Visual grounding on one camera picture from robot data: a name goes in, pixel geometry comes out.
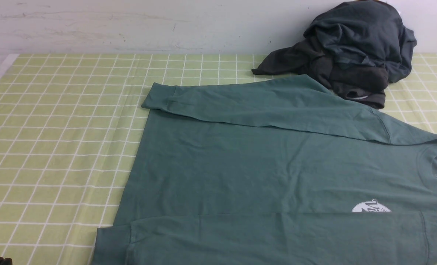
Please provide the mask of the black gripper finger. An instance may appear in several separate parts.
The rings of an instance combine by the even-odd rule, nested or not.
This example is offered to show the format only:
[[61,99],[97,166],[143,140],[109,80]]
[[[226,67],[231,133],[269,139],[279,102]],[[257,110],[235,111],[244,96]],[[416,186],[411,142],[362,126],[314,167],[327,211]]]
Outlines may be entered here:
[[13,265],[11,258],[0,258],[0,265]]

